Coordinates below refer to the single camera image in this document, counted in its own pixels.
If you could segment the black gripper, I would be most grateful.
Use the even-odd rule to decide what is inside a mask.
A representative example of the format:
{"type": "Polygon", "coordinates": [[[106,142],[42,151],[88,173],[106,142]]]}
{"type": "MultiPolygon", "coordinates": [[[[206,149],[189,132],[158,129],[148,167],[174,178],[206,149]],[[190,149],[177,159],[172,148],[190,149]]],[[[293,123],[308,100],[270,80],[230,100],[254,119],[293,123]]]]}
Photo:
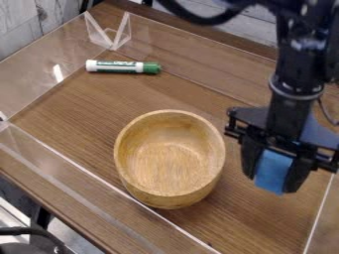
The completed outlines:
{"type": "Polygon", "coordinates": [[[225,135],[241,145],[244,175],[254,178],[254,167],[261,152],[270,150],[292,160],[284,178],[282,192],[293,193],[302,185],[310,170],[339,172],[339,135],[322,127],[313,114],[305,120],[300,136],[293,139],[272,134],[265,129],[266,107],[230,107],[225,135]]]}

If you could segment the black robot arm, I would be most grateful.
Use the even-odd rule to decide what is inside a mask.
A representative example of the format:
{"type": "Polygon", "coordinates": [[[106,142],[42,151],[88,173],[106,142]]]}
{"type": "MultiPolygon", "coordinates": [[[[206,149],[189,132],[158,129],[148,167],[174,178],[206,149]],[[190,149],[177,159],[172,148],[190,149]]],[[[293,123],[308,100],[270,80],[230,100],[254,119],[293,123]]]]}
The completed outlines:
{"type": "Polygon", "coordinates": [[[339,134],[322,126],[312,107],[324,86],[339,81],[339,0],[221,0],[212,17],[190,12],[176,0],[157,0],[185,21],[220,25],[253,5],[274,16],[277,58],[268,80],[266,107],[228,110],[225,134],[238,140],[244,175],[274,194],[293,193],[309,173],[339,172],[339,134]]]}

